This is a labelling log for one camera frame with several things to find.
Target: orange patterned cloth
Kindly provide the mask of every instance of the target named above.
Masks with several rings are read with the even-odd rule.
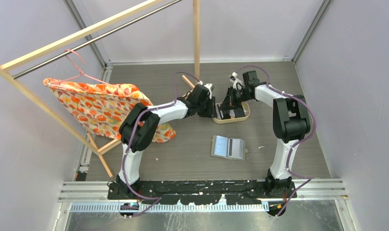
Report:
[[[121,139],[118,133],[124,119],[136,103],[153,105],[133,84],[87,84],[43,81],[67,110],[89,132],[112,139]],[[166,142],[175,137],[175,130],[164,123],[157,127],[153,142]]]

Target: white wall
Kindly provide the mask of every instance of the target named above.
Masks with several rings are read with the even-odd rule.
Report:
[[[75,0],[87,24],[144,0]],[[201,0],[201,60],[291,59],[323,0]],[[171,0],[165,0],[149,12]],[[112,62],[193,60],[193,1],[183,0],[107,38]],[[139,13],[124,20],[131,21]]]
[[[389,0],[335,0],[297,67],[358,224],[389,230]]]
[[[34,0],[31,4],[0,1],[0,64],[77,30],[61,0]],[[101,67],[90,49],[79,53],[87,62],[80,65],[84,71],[99,76]],[[63,79],[76,74],[62,59],[20,81],[83,132],[42,84],[46,77]],[[69,132],[0,77],[0,231],[52,230],[62,183],[71,180],[81,147]]]

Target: beige tray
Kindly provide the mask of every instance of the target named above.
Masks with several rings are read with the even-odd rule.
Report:
[[[213,121],[216,123],[216,124],[227,124],[227,123],[234,123],[234,122],[240,122],[240,121],[244,121],[248,118],[248,116],[250,116],[250,107],[248,106],[248,103],[247,102],[242,102],[241,105],[243,106],[243,108],[247,111],[247,115],[245,117],[239,117],[239,118],[233,118],[233,119],[217,119],[217,118],[213,118]]]

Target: wooden clothes rack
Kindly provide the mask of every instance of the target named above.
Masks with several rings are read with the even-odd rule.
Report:
[[[95,142],[93,141],[91,135],[89,133],[87,133],[87,137],[89,139],[89,141],[87,139],[84,138],[84,136],[82,136],[80,133],[78,133],[74,127],[72,127],[67,121],[65,121],[62,117],[60,117],[52,108],[50,108],[43,100],[41,100],[38,96],[36,96],[29,88],[27,88],[24,84],[22,84],[20,81],[18,81],[17,79],[22,77],[22,76],[25,76],[49,63],[52,63],[62,57],[65,57],[67,56],[71,51],[66,51],[60,55],[57,55],[49,60],[46,60],[30,69],[27,69],[17,75],[12,75],[10,73],[10,71],[20,67],[20,66],[23,66],[37,58],[40,58],[46,54],[49,54],[57,49],[60,49],[68,44],[71,44],[77,40],[80,40],[88,35],[91,35],[92,33],[95,33],[101,29],[104,29],[116,22],[119,22],[120,20],[122,19],[125,19],[126,17],[128,16],[131,16],[131,15],[134,15],[138,12],[141,12],[145,9],[147,9],[148,7],[151,7],[157,3],[160,3],[162,2],[163,0],[147,0],[145,2],[142,2],[136,6],[133,6],[127,10],[124,10],[120,13],[117,13],[109,18],[106,18],[100,22],[97,22],[85,29],[82,29],[74,34],[71,34],[65,38],[62,38],[58,41],[55,41],[47,46],[44,46],[40,49],[37,49],[33,52],[30,52],[26,55],[23,55],[17,59],[14,59],[10,62],[7,62],[3,65],[0,65],[0,76],[2,76],[6,81],[8,81],[10,84],[12,84],[15,88],[17,88],[22,94],[24,94],[28,99],[30,99],[33,103],[35,103],[37,106],[39,106],[44,112],[46,112],[49,116],[51,116],[55,121],[57,121],[61,126],[63,126],[67,131],[69,131],[73,136],[75,136],[77,139],[79,139],[85,146],[87,146],[89,149],[92,150],[93,153],[95,153],[100,161],[102,162],[106,172],[108,173],[109,177],[113,177],[113,174],[111,172],[111,169],[109,168],[108,164],[106,163],[104,157],[103,157],[103,154],[108,152],[109,150],[111,150],[113,147],[115,147],[116,145],[120,144],[121,141],[120,140],[113,140],[111,142],[109,142],[108,144],[106,144],[104,147],[98,149],[98,147],[96,146]],[[174,5],[178,2],[180,2],[182,0],[175,0],[171,3],[168,3],[162,7],[159,7],[157,8],[156,10],[154,11],[151,11],[137,19],[134,19],[128,23],[125,23],[121,26],[118,26],[117,28],[115,29],[112,29],[100,36],[97,36],[96,38],[93,38],[81,45],[78,45],[77,47],[74,47],[72,48],[71,50],[72,51],[76,51],[76,50],[79,50],[83,47],[86,47],[88,45],[90,45],[91,43],[93,42],[96,42],[102,38],[105,38],[106,36],[108,35],[111,35],[123,28],[126,28],[148,16],[151,16],[153,14],[155,14],[156,12],[159,12],[171,5]],[[200,0],[193,0],[193,22],[194,22],[194,73],[195,73],[195,76],[196,78],[200,79]]]

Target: clothes hanger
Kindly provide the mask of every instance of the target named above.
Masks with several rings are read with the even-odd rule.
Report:
[[[65,51],[69,51],[69,52],[74,53],[75,55],[77,55],[77,56],[80,58],[80,60],[82,61],[82,63],[85,64],[84,59],[83,59],[77,52],[72,51],[72,50],[69,50],[69,49],[66,49]],[[70,57],[68,57],[68,55],[66,55],[65,57],[66,57],[66,58],[74,65],[74,67],[78,70],[79,75],[74,76],[74,77],[71,77],[71,78],[68,78],[68,79],[65,79],[65,80],[58,80],[58,81],[56,81],[56,82],[52,82],[52,84],[60,84],[60,83],[65,82],[65,81],[69,81],[69,80],[72,80],[72,79],[75,79],[75,78],[78,78],[78,77],[81,77],[81,76],[85,76],[85,77],[88,77],[88,78],[93,79],[93,80],[95,80],[95,81],[98,81],[98,82],[100,82],[100,83],[104,83],[104,84],[109,85],[109,86],[111,86],[111,87],[117,88],[117,89],[119,89],[119,90],[121,90],[121,91],[123,91],[123,92],[126,93],[126,91],[125,91],[124,89],[121,89],[121,88],[119,88],[119,87],[117,87],[117,86],[114,86],[114,85],[112,85],[112,84],[110,84],[110,83],[104,82],[104,81],[102,81],[102,80],[99,80],[99,79],[97,79],[97,78],[94,78],[94,77],[92,77],[92,76],[87,75],[86,73],[84,73],[84,71],[81,70],[81,68],[80,68],[73,60],[71,60]]]

